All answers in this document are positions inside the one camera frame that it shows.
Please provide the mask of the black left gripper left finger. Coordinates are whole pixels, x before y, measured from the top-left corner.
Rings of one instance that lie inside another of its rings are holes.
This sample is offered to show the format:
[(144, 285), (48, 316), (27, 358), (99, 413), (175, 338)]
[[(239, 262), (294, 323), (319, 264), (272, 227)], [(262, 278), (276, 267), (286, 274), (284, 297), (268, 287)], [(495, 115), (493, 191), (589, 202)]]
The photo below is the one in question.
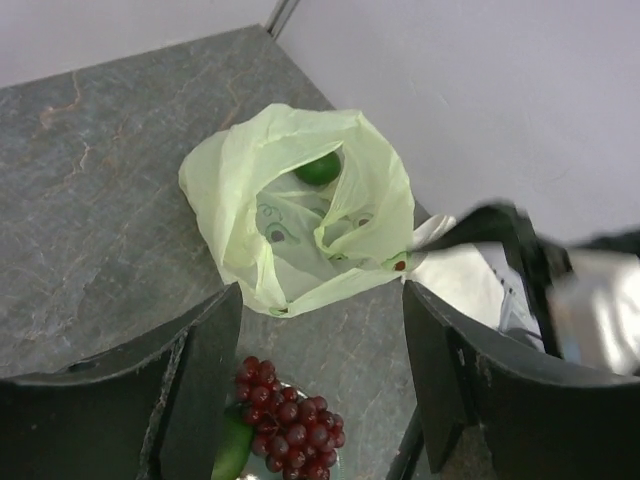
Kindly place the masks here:
[(207, 479), (222, 441), (242, 296), (54, 373), (1, 383), (5, 479)]

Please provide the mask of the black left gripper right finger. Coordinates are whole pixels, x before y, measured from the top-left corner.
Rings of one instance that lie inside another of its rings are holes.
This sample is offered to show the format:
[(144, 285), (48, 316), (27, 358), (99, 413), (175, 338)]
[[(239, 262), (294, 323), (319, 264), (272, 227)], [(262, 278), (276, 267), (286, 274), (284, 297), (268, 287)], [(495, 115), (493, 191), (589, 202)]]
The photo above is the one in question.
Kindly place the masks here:
[(500, 479), (638, 478), (638, 378), (541, 353), (413, 282), (402, 301), (433, 472), (480, 426)]

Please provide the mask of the green fake avocado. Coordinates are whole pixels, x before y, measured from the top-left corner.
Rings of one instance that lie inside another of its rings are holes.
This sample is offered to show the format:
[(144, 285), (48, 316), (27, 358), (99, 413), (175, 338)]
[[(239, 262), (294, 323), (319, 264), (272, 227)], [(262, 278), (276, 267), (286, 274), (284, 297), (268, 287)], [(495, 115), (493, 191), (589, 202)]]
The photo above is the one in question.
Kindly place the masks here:
[(224, 427), (221, 444), (218, 448), (212, 480), (236, 480), (251, 453), (253, 427), (242, 419), (237, 408), (228, 408), (224, 413)]

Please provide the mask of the dark red fake grapes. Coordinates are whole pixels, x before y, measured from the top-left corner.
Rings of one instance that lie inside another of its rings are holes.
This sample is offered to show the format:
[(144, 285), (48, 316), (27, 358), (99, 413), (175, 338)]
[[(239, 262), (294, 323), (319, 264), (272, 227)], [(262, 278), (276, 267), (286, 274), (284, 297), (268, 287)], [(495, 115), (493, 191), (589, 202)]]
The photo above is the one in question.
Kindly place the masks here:
[(274, 364), (246, 357), (234, 378), (235, 405), (253, 427), (252, 453), (284, 479), (330, 479), (346, 443), (344, 419), (322, 396), (283, 384)]

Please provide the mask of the light green plastic bag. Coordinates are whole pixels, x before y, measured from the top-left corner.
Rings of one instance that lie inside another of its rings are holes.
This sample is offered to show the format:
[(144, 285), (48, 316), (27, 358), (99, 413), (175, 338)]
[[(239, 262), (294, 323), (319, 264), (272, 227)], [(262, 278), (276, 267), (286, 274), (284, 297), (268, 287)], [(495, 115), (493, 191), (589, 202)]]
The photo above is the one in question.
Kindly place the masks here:
[[(294, 170), (336, 152), (332, 183)], [(414, 197), (392, 145), (358, 110), (272, 104), (201, 142), (179, 185), (221, 279), (245, 305), (291, 318), (411, 270)]]

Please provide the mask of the green fake lime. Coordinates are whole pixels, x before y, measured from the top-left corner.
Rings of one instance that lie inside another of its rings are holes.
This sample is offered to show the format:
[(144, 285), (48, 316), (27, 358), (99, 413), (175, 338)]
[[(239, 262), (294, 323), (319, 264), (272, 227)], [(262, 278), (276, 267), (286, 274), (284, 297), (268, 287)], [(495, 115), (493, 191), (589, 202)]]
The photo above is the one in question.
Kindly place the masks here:
[(321, 187), (335, 181), (341, 174), (342, 164), (336, 152), (330, 152), (321, 158), (294, 170), (295, 176), (303, 183)]

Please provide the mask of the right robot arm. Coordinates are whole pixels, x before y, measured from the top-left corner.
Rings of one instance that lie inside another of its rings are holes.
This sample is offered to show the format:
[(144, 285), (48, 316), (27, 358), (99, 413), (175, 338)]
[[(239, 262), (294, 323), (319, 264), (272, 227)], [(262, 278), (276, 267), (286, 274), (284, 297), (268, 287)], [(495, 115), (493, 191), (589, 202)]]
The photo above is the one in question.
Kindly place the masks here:
[(394, 261), (417, 407), (395, 470), (639, 475), (639, 236), (566, 246), (510, 203), (438, 215)]

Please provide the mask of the teal round plate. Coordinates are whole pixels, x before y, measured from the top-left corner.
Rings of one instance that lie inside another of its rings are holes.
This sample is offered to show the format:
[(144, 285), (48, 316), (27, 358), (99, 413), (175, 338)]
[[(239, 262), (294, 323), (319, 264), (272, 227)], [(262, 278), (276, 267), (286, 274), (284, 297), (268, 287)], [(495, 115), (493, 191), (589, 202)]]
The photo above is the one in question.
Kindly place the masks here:
[(343, 418), (291, 384), (236, 380), (213, 479), (342, 479)]

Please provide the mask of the aluminium frame post right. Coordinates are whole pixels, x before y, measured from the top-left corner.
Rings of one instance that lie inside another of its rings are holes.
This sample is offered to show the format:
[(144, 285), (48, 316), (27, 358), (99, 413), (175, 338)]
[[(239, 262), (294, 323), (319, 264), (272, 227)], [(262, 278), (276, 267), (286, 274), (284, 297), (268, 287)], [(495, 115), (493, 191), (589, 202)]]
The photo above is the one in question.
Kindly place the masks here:
[(276, 2), (276, 6), (265, 24), (267, 33), (274, 40), (280, 36), (298, 4), (299, 0), (278, 0)]

